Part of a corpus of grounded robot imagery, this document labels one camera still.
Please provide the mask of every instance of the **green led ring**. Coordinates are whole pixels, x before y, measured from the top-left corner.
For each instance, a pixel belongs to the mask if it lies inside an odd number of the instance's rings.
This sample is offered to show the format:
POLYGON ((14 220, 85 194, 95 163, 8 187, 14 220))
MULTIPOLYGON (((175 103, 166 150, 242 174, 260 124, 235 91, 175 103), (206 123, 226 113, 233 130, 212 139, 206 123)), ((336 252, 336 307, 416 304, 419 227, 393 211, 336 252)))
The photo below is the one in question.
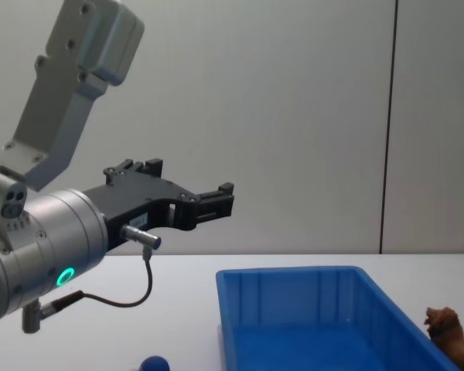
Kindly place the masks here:
POLYGON ((76 271, 74 270, 74 268, 72 268, 72 267, 67 268, 56 279, 56 285, 57 286, 62 286, 63 284, 66 284, 67 282, 69 282, 72 279, 72 277, 74 277, 75 273, 76 273, 76 271))

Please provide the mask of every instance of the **brown stuffed toy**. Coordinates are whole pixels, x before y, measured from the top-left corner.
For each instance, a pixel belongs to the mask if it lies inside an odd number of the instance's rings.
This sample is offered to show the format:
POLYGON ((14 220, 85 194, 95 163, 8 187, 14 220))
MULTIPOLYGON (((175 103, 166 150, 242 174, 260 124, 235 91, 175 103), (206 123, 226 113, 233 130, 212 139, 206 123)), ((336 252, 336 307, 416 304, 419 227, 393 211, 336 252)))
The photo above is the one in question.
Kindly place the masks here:
POLYGON ((428 308, 426 315, 430 339, 464 371, 464 331, 457 313, 451 308, 428 308))

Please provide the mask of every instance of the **white table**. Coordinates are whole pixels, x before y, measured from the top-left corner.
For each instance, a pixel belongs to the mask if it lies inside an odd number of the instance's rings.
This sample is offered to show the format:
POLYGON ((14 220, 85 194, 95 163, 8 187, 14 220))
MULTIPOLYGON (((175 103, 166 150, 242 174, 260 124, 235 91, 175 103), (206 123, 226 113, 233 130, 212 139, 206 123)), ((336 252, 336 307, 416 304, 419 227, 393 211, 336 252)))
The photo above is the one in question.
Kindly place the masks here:
MULTIPOLYGON (((0 320, 0 370, 131 371, 151 355, 172 371, 219 371, 220 313, 215 273, 227 268, 357 265, 421 328, 427 306, 451 306, 464 326, 464 255, 265 255, 153 257, 150 299, 133 309, 84 299, 24 335, 20 312, 0 320)), ((107 257, 43 302, 83 289, 115 300, 145 291, 140 257, 107 257)))

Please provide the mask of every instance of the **blue plastic bin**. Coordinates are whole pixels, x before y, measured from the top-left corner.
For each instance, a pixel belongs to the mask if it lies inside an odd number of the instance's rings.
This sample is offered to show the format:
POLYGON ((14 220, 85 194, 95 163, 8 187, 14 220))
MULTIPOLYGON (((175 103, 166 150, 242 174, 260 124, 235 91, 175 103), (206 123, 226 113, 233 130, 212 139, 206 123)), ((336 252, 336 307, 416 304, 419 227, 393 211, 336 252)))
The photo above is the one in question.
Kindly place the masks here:
POLYGON ((217 284, 227 371, 458 371, 360 268, 221 271, 217 284))

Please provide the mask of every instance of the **blue ball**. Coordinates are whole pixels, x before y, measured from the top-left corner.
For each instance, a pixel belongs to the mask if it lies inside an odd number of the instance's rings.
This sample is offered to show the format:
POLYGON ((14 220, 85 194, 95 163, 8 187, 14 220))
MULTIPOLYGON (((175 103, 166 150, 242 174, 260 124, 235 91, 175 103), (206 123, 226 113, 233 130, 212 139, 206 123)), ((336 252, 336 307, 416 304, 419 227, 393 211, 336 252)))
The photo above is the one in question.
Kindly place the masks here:
POLYGON ((153 356, 141 364, 139 371, 170 371, 170 366, 165 358, 153 356))

